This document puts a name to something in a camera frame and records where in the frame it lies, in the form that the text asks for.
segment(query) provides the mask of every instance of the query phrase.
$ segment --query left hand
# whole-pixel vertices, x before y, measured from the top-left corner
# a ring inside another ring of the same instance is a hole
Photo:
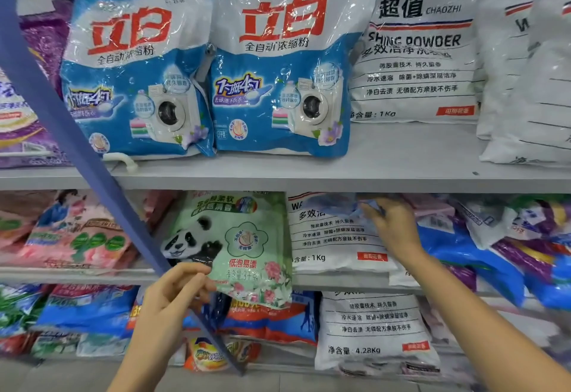
[[[131,390],[125,382],[156,386],[182,343],[183,319],[189,309],[200,310],[210,302],[210,292],[216,291],[208,273],[210,267],[201,263],[179,263],[147,289],[127,353],[109,390],[115,390],[117,382],[123,384],[117,389],[121,391]]]

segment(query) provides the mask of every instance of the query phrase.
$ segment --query tile floor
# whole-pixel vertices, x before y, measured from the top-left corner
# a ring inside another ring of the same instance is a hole
[[[2,392],[105,392],[118,367],[114,362],[45,362],[31,367],[0,360]],[[418,387],[407,382],[373,381],[318,374],[284,374],[251,371],[244,377],[231,374],[198,374],[170,368],[157,392],[465,392],[456,388]]]

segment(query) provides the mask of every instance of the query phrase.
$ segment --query hand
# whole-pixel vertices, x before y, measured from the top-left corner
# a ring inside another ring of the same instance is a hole
[[[210,302],[209,292],[216,291],[208,273],[210,267],[203,264],[179,263],[147,289],[131,343],[108,392],[154,390],[182,343],[189,308],[200,310]]]
[[[405,267],[411,260],[426,256],[418,238],[415,214],[410,206],[403,201],[385,197],[373,199],[382,208],[382,212],[365,203],[360,203],[359,206],[375,224],[387,251]]]

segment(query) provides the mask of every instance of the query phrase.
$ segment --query blue shelf post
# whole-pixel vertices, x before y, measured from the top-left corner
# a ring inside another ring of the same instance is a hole
[[[155,246],[153,238],[125,198],[119,184],[91,148],[68,109],[30,56],[27,43],[19,29],[17,0],[0,1],[0,67],[38,115],[42,125],[75,164],[91,189],[97,193],[99,200],[128,234],[141,255],[153,266],[156,273],[162,275],[170,268],[167,260]],[[237,374],[243,374],[244,367],[230,354],[204,316],[195,315],[204,335],[225,356],[233,370]]]

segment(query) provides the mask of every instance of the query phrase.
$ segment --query right hand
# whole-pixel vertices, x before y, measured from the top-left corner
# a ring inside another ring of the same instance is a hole
[[[368,204],[360,203],[365,216],[373,221],[379,237],[390,254],[401,263],[426,255],[416,229],[415,214],[404,201],[386,197],[372,198],[382,208],[384,214]]]

